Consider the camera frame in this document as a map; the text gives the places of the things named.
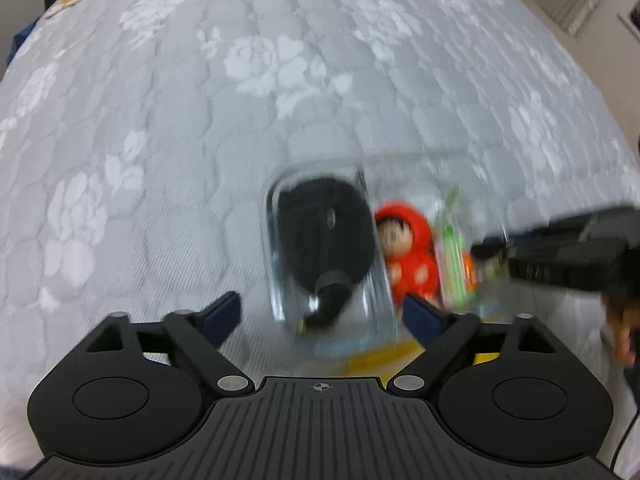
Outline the person right hand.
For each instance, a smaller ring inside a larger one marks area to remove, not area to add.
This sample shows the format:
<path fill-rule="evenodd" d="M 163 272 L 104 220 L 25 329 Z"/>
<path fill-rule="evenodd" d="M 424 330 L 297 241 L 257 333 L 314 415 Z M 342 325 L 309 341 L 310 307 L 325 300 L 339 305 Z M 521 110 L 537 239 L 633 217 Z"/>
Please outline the person right hand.
<path fill-rule="evenodd" d="M 631 332 L 639 328 L 639 301 L 622 304 L 607 294 L 602 295 L 602 301 L 613 336 L 615 359 L 623 366 L 632 367 L 636 362 L 636 352 L 632 348 Z"/>

